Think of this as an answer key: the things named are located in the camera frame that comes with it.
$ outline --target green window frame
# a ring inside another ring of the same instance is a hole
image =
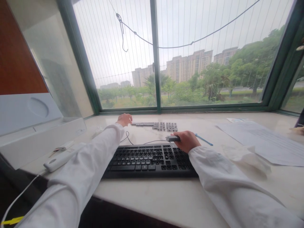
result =
[[[102,109],[73,10],[72,1],[75,0],[57,0],[57,4],[95,115],[121,114],[124,112],[132,114],[161,114],[183,112],[280,111],[284,97],[288,94],[293,76],[304,55],[304,51],[296,51],[296,48],[301,45],[301,39],[304,37],[304,1],[296,0],[293,3],[291,13],[287,19],[284,35],[281,38],[280,46],[268,74],[267,83],[263,89],[262,102],[162,107],[156,0],[150,0],[157,106]]]

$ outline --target person's left hand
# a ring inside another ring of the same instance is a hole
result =
[[[130,114],[122,114],[118,117],[118,120],[117,120],[117,124],[120,124],[122,125],[123,127],[126,127],[128,126],[128,124],[131,124],[133,121],[133,118]]]

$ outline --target person's right hand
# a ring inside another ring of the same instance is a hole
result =
[[[191,131],[174,132],[171,135],[180,137],[180,142],[175,142],[175,144],[185,153],[189,153],[193,148],[201,146],[195,134]]]

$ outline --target document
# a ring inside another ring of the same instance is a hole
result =
[[[269,162],[286,166],[304,166],[304,146],[253,121],[217,125],[244,146],[255,146],[255,153]]]

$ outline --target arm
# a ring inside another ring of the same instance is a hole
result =
[[[200,182],[230,227],[304,227],[271,193],[247,178],[232,162],[202,147],[194,133],[175,132]]]
[[[48,182],[48,189],[16,227],[78,227],[80,216],[96,190],[119,146],[124,126],[132,121],[123,114],[75,154]]]

